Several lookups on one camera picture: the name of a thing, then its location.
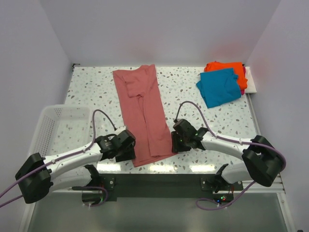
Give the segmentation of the blue t shirt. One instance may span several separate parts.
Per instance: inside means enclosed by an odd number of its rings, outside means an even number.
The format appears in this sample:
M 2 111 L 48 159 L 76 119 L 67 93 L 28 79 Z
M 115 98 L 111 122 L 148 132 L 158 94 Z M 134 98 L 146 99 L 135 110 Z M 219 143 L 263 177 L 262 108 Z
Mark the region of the blue t shirt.
M 207 108 L 213 108 L 241 97 L 237 79 L 232 68 L 202 72 L 196 87 Z

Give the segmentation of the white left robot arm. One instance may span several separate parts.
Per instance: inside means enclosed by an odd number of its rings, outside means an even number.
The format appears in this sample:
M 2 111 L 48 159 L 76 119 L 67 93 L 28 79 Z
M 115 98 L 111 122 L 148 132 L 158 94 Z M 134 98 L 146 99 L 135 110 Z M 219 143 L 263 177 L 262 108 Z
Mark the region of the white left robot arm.
M 103 181 L 97 164 L 107 159 L 134 159 L 135 143 L 129 130 L 118 129 L 69 152 L 46 157 L 40 153 L 30 155 L 15 175 L 25 203 L 35 203 L 59 189 L 99 189 Z

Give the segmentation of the salmon pink t shirt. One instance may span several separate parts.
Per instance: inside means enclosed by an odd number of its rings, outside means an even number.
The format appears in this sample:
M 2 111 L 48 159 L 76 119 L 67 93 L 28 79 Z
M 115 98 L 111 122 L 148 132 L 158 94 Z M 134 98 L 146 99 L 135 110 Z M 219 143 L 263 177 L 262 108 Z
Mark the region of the salmon pink t shirt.
M 134 167 L 174 155 L 155 65 L 113 71 L 124 124 L 136 138 Z

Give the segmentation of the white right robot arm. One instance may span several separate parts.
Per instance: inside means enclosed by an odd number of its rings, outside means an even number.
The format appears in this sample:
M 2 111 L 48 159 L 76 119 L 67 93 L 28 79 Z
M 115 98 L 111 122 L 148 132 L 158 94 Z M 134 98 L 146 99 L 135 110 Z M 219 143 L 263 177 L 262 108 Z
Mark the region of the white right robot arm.
M 263 136 L 253 139 L 221 137 L 201 127 L 195 129 L 187 120 L 174 121 L 172 152 L 186 152 L 191 149 L 216 151 L 240 159 L 238 164 L 224 164 L 209 183 L 217 190 L 225 190 L 239 181 L 252 180 L 261 186 L 270 187 L 276 176 L 285 168 L 283 155 Z

